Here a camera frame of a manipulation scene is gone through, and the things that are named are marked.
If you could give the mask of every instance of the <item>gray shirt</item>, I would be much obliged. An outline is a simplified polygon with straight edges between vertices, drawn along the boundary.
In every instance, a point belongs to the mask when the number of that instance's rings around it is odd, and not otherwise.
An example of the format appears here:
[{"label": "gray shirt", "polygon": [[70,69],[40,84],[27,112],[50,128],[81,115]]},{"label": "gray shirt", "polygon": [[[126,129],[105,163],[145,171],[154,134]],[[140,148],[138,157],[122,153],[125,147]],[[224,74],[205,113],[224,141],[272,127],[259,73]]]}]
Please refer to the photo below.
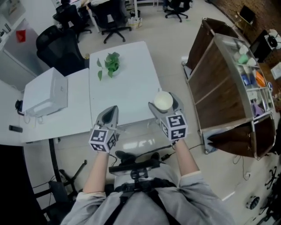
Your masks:
[{"label": "gray shirt", "polygon": [[[149,173],[155,177],[177,184],[172,168],[161,164]],[[131,183],[129,175],[115,178],[115,187]],[[224,203],[206,184],[200,171],[180,178],[178,187],[156,188],[167,212],[180,224],[234,225],[234,220]],[[70,213],[62,225],[103,225],[120,203],[122,192],[113,192],[108,197],[103,192],[79,193]],[[115,225],[168,225],[164,211],[143,192],[134,193],[115,220]]]}]

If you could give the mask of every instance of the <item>black harness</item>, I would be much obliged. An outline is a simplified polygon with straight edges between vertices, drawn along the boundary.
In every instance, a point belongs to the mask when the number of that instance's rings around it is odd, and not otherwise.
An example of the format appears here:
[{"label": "black harness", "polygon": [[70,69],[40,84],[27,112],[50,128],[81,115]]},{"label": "black harness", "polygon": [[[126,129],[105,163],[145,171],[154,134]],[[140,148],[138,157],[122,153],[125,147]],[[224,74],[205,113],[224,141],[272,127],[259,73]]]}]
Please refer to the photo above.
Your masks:
[{"label": "black harness", "polygon": [[159,198],[158,192],[155,190],[155,188],[164,187],[175,187],[175,185],[168,180],[154,178],[151,181],[137,181],[133,184],[123,184],[117,187],[114,192],[123,192],[123,194],[120,196],[120,204],[113,211],[104,225],[113,225],[123,206],[135,192],[146,193],[164,211],[170,225],[180,225],[180,223],[173,216],[171,216],[170,213],[167,212],[166,208],[163,205],[163,202]]}]

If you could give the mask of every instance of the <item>white ball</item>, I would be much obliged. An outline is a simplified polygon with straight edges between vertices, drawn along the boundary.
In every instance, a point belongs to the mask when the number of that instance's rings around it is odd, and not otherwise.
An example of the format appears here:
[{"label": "white ball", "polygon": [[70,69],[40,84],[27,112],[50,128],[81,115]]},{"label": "white ball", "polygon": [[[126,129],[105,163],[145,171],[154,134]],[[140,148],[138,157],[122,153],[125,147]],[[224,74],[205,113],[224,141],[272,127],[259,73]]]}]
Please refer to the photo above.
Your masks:
[{"label": "white ball", "polygon": [[163,111],[168,110],[173,105],[173,98],[169,92],[160,91],[156,94],[154,98],[154,105]]}]

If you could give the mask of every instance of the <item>brick wall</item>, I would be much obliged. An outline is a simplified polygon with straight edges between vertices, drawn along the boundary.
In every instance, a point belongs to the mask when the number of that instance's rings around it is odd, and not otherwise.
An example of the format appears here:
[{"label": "brick wall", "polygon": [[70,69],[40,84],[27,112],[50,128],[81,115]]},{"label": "brick wall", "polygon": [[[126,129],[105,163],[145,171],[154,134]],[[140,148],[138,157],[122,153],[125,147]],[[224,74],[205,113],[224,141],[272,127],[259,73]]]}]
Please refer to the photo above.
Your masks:
[{"label": "brick wall", "polygon": [[[213,0],[213,3],[234,21],[237,21],[236,12],[240,12],[243,5],[256,14],[252,27],[248,26],[244,33],[250,43],[264,29],[275,29],[281,35],[281,0]],[[270,67],[280,61],[281,49],[273,50],[265,60]]]}]

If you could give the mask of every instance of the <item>green plant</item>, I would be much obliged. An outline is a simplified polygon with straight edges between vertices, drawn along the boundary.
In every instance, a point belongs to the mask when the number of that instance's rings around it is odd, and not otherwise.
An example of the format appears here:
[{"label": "green plant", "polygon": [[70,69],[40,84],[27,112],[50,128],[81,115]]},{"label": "green plant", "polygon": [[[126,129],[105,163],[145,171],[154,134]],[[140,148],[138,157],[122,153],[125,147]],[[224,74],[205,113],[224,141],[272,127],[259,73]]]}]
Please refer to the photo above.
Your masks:
[{"label": "green plant", "polygon": [[[112,54],[108,54],[106,60],[104,61],[104,67],[102,67],[100,59],[97,59],[97,66],[101,67],[102,69],[108,70],[108,75],[112,78],[113,72],[118,70],[120,61],[119,61],[119,54],[117,52],[113,52]],[[102,70],[97,73],[98,78],[101,80],[102,78]]]}]

